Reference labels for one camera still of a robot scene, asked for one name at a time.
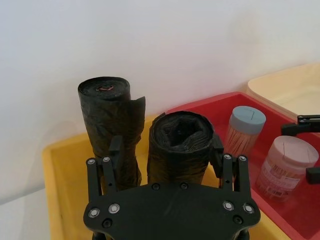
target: red tray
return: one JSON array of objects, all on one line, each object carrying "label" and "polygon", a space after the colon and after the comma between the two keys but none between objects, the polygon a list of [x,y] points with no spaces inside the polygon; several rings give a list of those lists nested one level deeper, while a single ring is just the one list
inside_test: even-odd
[{"label": "red tray", "polygon": [[[232,92],[213,96],[175,107],[168,113],[190,111],[207,117],[215,132],[224,141],[233,108],[250,106],[266,115],[266,123],[249,155],[251,194],[259,208],[293,240],[320,240],[320,185],[309,185],[306,180],[296,189],[291,198],[283,203],[274,202],[260,195],[255,182],[273,140],[281,135],[281,125],[292,119],[241,93]],[[320,137],[313,133],[298,135],[320,152]]]}]

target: black plastic bag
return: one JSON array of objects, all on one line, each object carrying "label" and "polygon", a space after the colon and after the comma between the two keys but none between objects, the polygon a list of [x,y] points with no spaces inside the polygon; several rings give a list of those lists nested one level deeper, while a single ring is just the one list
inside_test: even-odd
[{"label": "black plastic bag", "polygon": [[158,116],[149,132],[148,183],[201,184],[212,157],[214,128],[199,114]]},{"label": "black plastic bag", "polygon": [[96,158],[109,155],[112,137],[123,136],[124,159],[117,188],[125,190],[141,183],[136,145],[145,125],[146,99],[131,100],[130,84],[120,77],[102,76],[78,87],[81,109]]}]

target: pink lid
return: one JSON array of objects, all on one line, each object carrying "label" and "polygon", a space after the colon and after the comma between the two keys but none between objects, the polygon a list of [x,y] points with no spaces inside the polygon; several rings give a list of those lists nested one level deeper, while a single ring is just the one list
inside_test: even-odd
[{"label": "pink lid", "polygon": [[308,142],[293,136],[278,136],[270,147],[268,156],[288,164],[310,168],[319,159],[319,153]]}]

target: plastic jar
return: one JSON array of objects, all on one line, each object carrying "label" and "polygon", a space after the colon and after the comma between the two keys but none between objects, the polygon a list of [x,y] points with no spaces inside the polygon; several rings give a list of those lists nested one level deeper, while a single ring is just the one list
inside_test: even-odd
[{"label": "plastic jar", "polygon": [[269,149],[256,186],[266,197],[286,201],[313,167],[319,153],[308,142],[293,136],[278,136]]},{"label": "plastic jar", "polygon": [[233,109],[226,134],[224,151],[237,157],[248,155],[264,127],[266,116],[250,106]]}]

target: yellow plastic bin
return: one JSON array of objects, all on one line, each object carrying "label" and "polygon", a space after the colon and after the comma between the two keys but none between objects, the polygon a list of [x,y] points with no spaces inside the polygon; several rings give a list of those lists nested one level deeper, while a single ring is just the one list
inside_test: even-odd
[{"label": "yellow plastic bin", "polygon": [[252,79],[246,93],[292,119],[320,114],[320,63],[288,68]]},{"label": "yellow plastic bin", "polygon": [[[136,155],[142,174],[142,185],[147,183],[149,128],[153,117],[147,118]],[[48,201],[52,240],[90,240],[92,232],[83,223],[88,203],[86,160],[93,156],[86,133],[57,142],[43,151],[45,189]],[[218,179],[209,165],[203,185],[218,186]],[[289,240],[263,212],[261,221],[250,229],[251,240]]]}]

